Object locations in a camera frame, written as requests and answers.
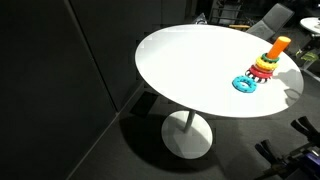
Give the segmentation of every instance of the white round table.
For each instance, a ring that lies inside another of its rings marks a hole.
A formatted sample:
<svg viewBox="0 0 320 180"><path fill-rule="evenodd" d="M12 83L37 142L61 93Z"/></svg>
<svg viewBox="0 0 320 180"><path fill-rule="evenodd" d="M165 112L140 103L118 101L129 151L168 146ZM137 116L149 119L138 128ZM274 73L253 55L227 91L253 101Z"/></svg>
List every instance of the white round table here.
<svg viewBox="0 0 320 180"><path fill-rule="evenodd" d="M274 78L241 93L232 81L272 45L253 35L211 25L181 25L146 37L136 50L136 66L145 81L168 99L190 108L169 115L162 126L168 149L194 159L211 147L208 123L195 111L252 118L271 115L294 104L303 91L299 68L280 54Z"/></svg>
<svg viewBox="0 0 320 180"><path fill-rule="evenodd" d="M320 34L320 21L317 17L308 17L300 20L300 25L305 29Z"/></svg>

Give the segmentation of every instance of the gray carpet floor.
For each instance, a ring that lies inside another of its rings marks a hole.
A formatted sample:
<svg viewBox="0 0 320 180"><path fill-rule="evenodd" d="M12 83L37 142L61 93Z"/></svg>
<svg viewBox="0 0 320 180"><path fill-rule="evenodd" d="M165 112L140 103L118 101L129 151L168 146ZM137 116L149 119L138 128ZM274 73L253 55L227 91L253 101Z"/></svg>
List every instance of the gray carpet floor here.
<svg viewBox="0 0 320 180"><path fill-rule="evenodd" d="M298 30L282 31L299 41ZM291 45L290 51L298 49ZM317 71L319 65L312 66ZM161 125L166 116L185 109L159 96L145 118L133 115L130 109L141 96L138 93L127 109L110 126L89 153L71 180L249 180L262 174L269 164L254 145L269 139L272 145L286 154L307 143L290 123L307 116L320 128L320 83L303 74L305 87L300 99L287 110L263 117L234 119L200 114L215 135L209 152L196 160L184 160L172 155L161 139Z"/></svg>

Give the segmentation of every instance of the table pedestal base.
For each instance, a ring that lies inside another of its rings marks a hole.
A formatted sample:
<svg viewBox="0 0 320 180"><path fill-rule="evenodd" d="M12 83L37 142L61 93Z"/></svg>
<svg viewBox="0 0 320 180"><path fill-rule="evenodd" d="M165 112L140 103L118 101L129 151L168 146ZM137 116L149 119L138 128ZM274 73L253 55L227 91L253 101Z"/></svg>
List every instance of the table pedestal base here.
<svg viewBox="0 0 320 180"><path fill-rule="evenodd" d="M209 124L195 114L190 129L185 132L189 111L170 114L162 125L162 139L175 155L185 159L195 159L208 152L212 144Z"/></svg>

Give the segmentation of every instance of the dark gray wall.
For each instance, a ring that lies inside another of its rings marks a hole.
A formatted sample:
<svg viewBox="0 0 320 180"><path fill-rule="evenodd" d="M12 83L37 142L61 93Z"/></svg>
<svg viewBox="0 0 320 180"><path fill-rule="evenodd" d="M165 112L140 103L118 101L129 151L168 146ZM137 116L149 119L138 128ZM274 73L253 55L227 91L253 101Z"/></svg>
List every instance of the dark gray wall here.
<svg viewBox="0 0 320 180"><path fill-rule="evenodd" d="M139 82L134 63L137 40L161 24L182 24L186 0L71 0L71 3L119 111Z"/></svg>
<svg viewBox="0 0 320 180"><path fill-rule="evenodd" d="M0 22L0 179L64 179L115 110L63 0L1 1Z"/></svg>

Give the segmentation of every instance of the yellow ring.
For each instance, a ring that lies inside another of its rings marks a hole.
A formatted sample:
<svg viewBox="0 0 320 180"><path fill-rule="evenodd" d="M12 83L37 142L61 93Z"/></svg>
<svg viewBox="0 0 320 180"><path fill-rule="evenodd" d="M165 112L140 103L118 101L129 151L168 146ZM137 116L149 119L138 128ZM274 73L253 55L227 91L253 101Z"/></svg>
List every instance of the yellow ring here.
<svg viewBox="0 0 320 180"><path fill-rule="evenodd" d="M261 57L257 58L256 64L257 64L257 66L259 66L259 68L262 68L267 71L273 71L278 67L277 63L265 62L264 60L261 59Z"/></svg>

